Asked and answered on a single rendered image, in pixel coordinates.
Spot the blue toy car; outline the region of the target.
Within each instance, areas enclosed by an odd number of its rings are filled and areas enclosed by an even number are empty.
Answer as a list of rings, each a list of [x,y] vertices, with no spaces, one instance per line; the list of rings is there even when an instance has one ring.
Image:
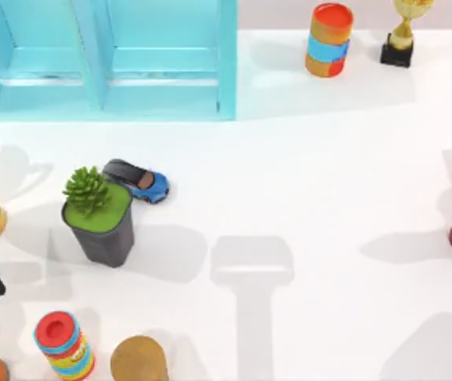
[[[121,159],[111,159],[102,169],[107,178],[125,185],[134,198],[150,204],[165,200],[170,192],[167,177]]]

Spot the green plant in grey pot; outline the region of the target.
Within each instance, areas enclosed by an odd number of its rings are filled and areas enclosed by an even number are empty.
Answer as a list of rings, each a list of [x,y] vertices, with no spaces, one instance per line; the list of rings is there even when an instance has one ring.
[[[63,194],[61,217],[88,260],[122,266],[134,245],[130,190],[93,166],[76,169]]]

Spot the orange and blue can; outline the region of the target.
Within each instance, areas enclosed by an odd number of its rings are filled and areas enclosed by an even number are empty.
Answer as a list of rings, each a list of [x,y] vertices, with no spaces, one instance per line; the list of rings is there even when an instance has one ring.
[[[342,3],[321,3],[312,11],[305,67],[311,74],[330,78],[343,70],[354,16]]]

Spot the light blue rack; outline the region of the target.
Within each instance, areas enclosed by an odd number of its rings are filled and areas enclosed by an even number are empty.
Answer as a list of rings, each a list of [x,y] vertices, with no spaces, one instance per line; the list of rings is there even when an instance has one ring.
[[[0,121],[231,120],[238,0],[0,0]]]

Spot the red yellow and blue can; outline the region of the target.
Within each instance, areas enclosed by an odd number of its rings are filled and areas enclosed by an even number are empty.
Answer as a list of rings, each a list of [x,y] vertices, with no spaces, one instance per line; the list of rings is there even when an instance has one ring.
[[[34,339],[62,381],[84,381],[94,370],[95,356],[75,316],[66,311],[45,314]]]

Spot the gold trophy with black base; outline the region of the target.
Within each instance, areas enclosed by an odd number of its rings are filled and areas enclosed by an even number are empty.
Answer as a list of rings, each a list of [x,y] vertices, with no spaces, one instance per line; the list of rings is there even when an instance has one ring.
[[[394,67],[411,66],[414,36],[411,21],[422,17],[435,3],[435,0],[393,0],[402,22],[388,34],[381,47],[380,63]]]

